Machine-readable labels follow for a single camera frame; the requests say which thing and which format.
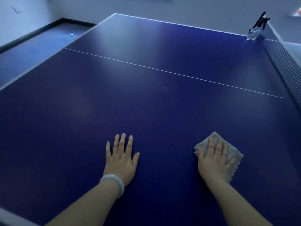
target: microfiber cloth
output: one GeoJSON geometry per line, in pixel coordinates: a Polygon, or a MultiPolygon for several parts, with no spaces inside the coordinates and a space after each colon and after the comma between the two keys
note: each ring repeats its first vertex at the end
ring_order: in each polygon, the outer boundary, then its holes
{"type": "Polygon", "coordinates": [[[228,157],[226,159],[226,164],[235,156],[236,160],[232,166],[232,168],[230,168],[228,170],[227,173],[227,182],[229,183],[241,161],[241,159],[243,158],[243,154],[239,152],[239,150],[235,147],[233,147],[231,144],[229,144],[227,141],[225,141],[219,134],[217,134],[216,132],[213,132],[210,136],[208,136],[206,139],[204,139],[202,142],[198,143],[197,145],[195,145],[194,149],[195,149],[195,155],[197,156],[197,149],[198,147],[202,148],[203,152],[204,152],[204,156],[207,153],[207,148],[208,148],[208,140],[209,138],[212,137],[213,138],[213,144],[214,147],[217,144],[218,139],[222,139],[223,143],[227,144],[227,152],[228,152],[228,157]]]}

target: baseboard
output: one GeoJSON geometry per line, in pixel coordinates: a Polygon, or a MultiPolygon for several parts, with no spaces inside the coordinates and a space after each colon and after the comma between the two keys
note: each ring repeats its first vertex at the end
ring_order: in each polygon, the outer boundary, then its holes
{"type": "Polygon", "coordinates": [[[56,20],[55,22],[52,22],[50,24],[47,24],[45,25],[44,27],[41,27],[31,33],[28,33],[16,40],[13,40],[12,42],[9,42],[5,45],[2,45],[0,46],[0,54],[9,50],[9,49],[12,49],[13,47],[21,44],[21,43],[24,43],[25,41],[51,29],[51,28],[54,28],[55,26],[58,26],[62,23],[71,23],[71,24],[76,24],[76,25],[81,25],[81,26],[86,26],[86,27],[94,27],[96,24],[93,24],[93,23],[89,23],[89,22],[83,22],[83,21],[79,21],[79,20],[72,20],[72,19],[66,19],[66,18],[61,18],[61,19],[58,19],[56,20]]]}

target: table tennis net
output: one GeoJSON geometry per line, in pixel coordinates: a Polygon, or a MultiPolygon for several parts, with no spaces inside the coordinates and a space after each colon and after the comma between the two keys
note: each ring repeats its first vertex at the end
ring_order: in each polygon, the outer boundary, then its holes
{"type": "Polygon", "coordinates": [[[301,62],[286,48],[286,45],[270,22],[261,32],[263,46],[277,68],[279,75],[301,112],[301,62]]]}

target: bracelet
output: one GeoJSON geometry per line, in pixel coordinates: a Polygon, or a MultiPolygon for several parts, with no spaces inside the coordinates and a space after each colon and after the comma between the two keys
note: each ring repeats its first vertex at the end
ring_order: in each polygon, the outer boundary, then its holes
{"type": "Polygon", "coordinates": [[[116,176],[116,175],[104,175],[99,182],[101,182],[102,180],[105,180],[105,179],[111,179],[111,180],[114,180],[115,182],[118,183],[119,187],[120,187],[120,193],[119,193],[119,196],[118,198],[120,198],[122,196],[122,194],[124,193],[124,184],[122,182],[122,180],[116,176]]]}

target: light switch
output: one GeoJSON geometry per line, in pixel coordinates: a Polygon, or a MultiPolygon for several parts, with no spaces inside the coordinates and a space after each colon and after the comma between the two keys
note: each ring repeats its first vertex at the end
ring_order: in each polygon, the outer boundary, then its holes
{"type": "Polygon", "coordinates": [[[16,12],[16,14],[21,13],[21,10],[17,6],[13,5],[12,7],[13,7],[14,11],[16,12]]]}

